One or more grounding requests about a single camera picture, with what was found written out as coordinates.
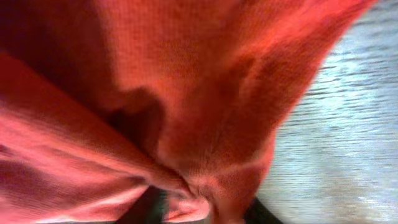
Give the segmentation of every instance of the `gray surface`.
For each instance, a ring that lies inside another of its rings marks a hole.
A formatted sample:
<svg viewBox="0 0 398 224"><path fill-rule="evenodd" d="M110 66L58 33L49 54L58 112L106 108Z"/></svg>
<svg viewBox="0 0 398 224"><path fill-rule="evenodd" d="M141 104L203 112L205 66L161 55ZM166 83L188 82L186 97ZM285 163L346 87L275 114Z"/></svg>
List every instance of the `gray surface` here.
<svg viewBox="0 0 398 224"><path fill-rule="evenodd" d="M287 223L398 223L398 1L344 35L280 128L259 198Z"/></svg>

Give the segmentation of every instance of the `wooden surface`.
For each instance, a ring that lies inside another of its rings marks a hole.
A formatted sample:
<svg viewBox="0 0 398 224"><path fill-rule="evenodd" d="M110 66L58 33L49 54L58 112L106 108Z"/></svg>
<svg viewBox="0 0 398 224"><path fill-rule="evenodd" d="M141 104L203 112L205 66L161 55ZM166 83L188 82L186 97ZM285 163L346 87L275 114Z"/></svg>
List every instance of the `wooden surface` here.
<svg viewBox="0 0 398 224"><path fill-rule="evenodd" d="M325 60L258 196L286 223L398 223L398 0L375 5Z"/></svg>

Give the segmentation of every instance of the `red garment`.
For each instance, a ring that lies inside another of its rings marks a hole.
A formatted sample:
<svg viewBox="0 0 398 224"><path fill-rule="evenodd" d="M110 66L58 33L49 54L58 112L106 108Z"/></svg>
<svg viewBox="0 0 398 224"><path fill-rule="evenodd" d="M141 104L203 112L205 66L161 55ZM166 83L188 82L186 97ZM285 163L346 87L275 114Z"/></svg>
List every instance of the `red garment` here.
<svg viewBox="0 0 398 224"><path fill-rule="evenodd" d="M374 0L2 2L0 221L238 222L275 132Z"/></svg>

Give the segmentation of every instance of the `pink fabric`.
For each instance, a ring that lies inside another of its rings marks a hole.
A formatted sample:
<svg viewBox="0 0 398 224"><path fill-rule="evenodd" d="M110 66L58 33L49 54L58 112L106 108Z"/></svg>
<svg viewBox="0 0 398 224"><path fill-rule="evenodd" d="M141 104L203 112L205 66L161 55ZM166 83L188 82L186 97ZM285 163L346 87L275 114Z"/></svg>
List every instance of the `pink fabric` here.
<svg viewBox="0 0 398 224"><path fill-rule="evenodd" d="M373 0L18 0L1 9L0 220L238 223L278 126Z"/></svg>

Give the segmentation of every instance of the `gathered fabric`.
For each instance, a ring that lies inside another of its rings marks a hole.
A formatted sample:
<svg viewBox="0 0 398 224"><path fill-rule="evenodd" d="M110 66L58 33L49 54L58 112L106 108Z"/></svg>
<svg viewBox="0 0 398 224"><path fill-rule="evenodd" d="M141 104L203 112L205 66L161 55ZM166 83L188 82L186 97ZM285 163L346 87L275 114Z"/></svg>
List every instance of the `gathered fabric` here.
<svg viewBox="0 0 398 224"><path fill-rule="evenodd" d="M374 0L2 2L0 220L239 223L277 128Z"/></svg>

